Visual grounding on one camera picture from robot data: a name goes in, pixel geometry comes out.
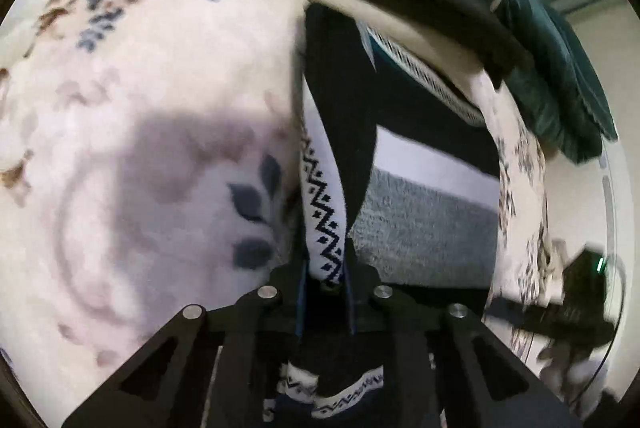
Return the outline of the white floral fleece blanket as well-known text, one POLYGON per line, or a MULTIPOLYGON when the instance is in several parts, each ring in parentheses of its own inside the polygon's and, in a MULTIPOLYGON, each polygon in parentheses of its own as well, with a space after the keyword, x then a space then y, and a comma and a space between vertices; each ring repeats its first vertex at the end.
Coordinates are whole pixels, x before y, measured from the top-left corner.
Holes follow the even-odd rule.
POLYGON ((498 155, 486 298, 547 281, 544 154, 506 78, 366 0, 40 0, 1 39, 1 348, 50 427, 189 304, 294 262, 305 14, 365 24, 438 76, 498 155))

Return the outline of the striped black white teal sweater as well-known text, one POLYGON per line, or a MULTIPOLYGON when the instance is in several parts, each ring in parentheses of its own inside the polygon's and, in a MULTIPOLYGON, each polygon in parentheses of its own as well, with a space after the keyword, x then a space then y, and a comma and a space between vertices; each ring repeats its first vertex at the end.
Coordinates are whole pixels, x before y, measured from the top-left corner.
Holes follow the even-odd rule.
POLYGON ((365 24, 314 3, 304 31, 303 221, 258 347, 264 422, 433 427, 440 311, 481 309, 494 273, 495 143, 365 24))

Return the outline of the dark green folded garment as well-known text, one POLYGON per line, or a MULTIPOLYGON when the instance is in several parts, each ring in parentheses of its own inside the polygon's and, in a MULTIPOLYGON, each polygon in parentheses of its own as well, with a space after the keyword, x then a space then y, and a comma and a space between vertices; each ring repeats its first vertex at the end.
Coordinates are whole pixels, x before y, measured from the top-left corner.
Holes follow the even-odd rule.
POLYGON ((575 164, 602 154, 617 130, 600 79, 566 19, 542 0, 485 0, 530 55, 506 84, 527 128, 575 164))

